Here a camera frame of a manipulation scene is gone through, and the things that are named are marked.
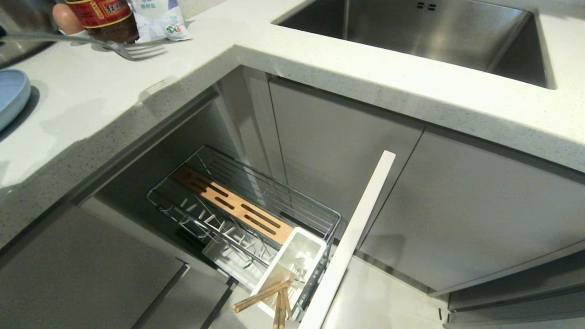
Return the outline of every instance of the wire basket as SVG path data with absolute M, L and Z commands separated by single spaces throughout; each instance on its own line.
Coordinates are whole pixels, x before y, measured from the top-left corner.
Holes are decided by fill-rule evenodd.
M 301 227 L 326 242 L 324 258 L 295 305 L 295 313 L 302 317 L 327 266 L 340 214 L 210 146 L 199 148 L 177 169 L 184 166 L 291 227 Z M 281 245 L 210 203 L 173 178 L 173 173 L 150 190 L 147 198 L 165 216 L 205 243 L 204 255 L 252 290 Z

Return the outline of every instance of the sink basin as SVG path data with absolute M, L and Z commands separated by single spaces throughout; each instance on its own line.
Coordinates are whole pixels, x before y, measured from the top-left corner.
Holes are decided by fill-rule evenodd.
M 316 0 L 280 23 L 548 88 L 531 12 L 474 0 Z

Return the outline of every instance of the kitchen countertop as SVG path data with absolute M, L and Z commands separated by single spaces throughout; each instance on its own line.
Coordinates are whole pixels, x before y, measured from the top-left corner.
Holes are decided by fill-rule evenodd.
M 245 65 L 585 172 L 585 8 L 492 0 L 537 13 L 555 89 L 283 28 L 311 0 L 227 0 L 189 19 L 194 40 L 129 62 L 58 43 L 14 66 L 40 94 L 0 134 L 0 247 L 162 119 Z

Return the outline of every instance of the fork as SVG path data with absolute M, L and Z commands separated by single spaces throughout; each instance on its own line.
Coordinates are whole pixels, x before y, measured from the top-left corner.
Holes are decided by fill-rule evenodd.
M 156 57 L 166 52 L 162 47 L 164 41 L 153 41 L 146 43 L 123 44 L 113 41 L 99 41 L 86 37 L 52 35 L 49 33 L 21 33 L 5 32 L 0 30 L 0 42 L 6 41 L 70 41 L 93 43 L 107 49 L 113 50 L 116 54 L 131 61 L 145 60 Z

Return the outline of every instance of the food package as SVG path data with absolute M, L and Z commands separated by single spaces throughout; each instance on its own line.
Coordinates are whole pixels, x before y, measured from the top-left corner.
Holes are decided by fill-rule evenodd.
M 136 43 L 192 39 L 177 0 L 132 0 L 131 6 L 140 35 Z

